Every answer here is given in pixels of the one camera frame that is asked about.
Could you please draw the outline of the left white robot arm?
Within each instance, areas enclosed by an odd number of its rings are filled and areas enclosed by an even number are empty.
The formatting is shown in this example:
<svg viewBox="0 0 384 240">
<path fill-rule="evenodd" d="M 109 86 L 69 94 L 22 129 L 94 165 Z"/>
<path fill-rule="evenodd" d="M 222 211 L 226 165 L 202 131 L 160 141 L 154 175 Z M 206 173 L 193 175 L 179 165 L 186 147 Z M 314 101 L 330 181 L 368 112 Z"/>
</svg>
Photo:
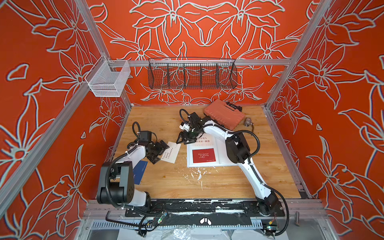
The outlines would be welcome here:
<svg viewBox="0 0 384 240">
<path fill-rule="evenodd" d="M 164 142 L 132 142 L 127 151 L 101 167 L 97 202 L 116 209 L 139 207 L 148 209 L 151 197 L 147 192 L 135 189 L 134 168 L 147 158 L 155 164 L 170 147 Z"/>
</svg>

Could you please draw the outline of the white photo album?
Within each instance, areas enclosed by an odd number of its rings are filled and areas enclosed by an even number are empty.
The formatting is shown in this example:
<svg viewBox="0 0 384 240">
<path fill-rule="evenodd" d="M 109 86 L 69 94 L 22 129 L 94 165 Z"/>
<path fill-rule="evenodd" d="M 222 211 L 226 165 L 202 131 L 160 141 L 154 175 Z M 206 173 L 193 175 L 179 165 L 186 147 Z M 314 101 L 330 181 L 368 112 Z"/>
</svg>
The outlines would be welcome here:
<svg viewBox="0 0 384 240">
<path fill-rule="evenodd" d="M 195 143 L 187 145 L 187 167 L 233 167 L 227 156 L 224 140 L 214 135 L 203 134 Z"/>
</svg>

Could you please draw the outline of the white card red text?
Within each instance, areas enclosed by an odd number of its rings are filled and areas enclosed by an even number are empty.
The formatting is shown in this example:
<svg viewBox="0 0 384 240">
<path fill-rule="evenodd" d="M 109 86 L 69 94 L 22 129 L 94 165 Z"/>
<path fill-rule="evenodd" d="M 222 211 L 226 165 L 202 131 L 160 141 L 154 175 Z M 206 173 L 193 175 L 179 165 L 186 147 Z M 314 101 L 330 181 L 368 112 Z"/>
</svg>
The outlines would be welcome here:
<svg viewBox="0 0 384 240">
<path fill-rule="evenodd" d="M 201 137 L 197 138 L 194 145 L 196 147 L 214 148 L 216 146 L 216 139 L 213 135 L 203 134 Z"/>
</svg>

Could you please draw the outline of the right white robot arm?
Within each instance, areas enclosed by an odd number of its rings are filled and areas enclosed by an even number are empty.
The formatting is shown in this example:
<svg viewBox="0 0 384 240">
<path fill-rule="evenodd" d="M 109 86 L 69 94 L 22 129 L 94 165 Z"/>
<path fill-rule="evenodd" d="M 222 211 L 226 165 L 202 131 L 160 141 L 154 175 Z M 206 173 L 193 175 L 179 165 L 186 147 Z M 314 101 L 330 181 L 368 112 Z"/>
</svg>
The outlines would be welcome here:
<svg viewBox="0 0 384 240">
<path fill-rule="evenodd" d="M 225 146 L 221 152 L 243 171 L 254 190 L 260 214 L 270 216 L 274 214 L 275 208 L 279 208 L 280 210 L 285 209 L 286 217 L 289 217 L 286 199 L 279 191 L 267 185 L 253 161 L 253 156 L 261 148 L 256 134 L 248 130 L 230 131 L 213 121 L 207 121 L 204 124 L 182 122 L 179 128 L 182 131 L 179 133 L 178 139 L 185 145 L 194 143 L 197 137 L 203 133 L 211 134 L 223 142 Z"/>
</svg>

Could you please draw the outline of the red photo card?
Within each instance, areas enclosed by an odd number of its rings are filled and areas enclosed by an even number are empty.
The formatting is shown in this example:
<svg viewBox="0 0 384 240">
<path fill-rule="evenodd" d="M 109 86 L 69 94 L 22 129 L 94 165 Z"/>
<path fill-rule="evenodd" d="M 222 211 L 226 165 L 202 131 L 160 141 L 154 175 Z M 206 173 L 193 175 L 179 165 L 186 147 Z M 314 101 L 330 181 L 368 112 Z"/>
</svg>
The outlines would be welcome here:
<svg viewBox="0 0 384 240">
<path fill-rule="evenodd" d="M 193 163 L 211 163 L 216 161 L 216 155 L 213 148 L 192 150 Z"/>
</svg>

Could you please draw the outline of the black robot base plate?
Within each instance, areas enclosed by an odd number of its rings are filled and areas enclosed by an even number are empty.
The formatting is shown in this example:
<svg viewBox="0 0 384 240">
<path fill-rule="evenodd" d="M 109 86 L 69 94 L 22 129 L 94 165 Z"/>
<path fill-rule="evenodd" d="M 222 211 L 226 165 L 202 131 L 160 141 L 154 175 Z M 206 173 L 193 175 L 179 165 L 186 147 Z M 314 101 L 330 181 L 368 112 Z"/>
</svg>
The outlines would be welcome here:
<svg viewBox="0 0 384 240">
<path fill-rule="evenodd" d="M 256 199 L 152 199 L 151 206 L 160 205 L 168 213 L 175 214 L 244 214 L 247 217 L 284 217 L 285 209 L 280 202 L 268 214 L 262 213 Z"/>
</svg>

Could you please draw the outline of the cream card small text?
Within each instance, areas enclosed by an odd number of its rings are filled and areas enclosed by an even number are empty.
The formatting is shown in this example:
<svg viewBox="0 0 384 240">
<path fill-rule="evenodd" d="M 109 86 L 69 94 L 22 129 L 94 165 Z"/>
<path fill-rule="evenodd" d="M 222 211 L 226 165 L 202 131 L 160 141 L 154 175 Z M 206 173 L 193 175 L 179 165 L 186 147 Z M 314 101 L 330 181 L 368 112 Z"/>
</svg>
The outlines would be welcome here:
<svg viewBox="0 0 384 240">
<path fill-rule="evenodd" d="M 167 148 L 164 153 L 162 154 L 161 161 L 174 164 L 176 162 L 176 159 L 178 157 L 181 144 L 176 144 L 174 142 L 168 142 L 167 145 L 169 148 Z"/>
</svg>

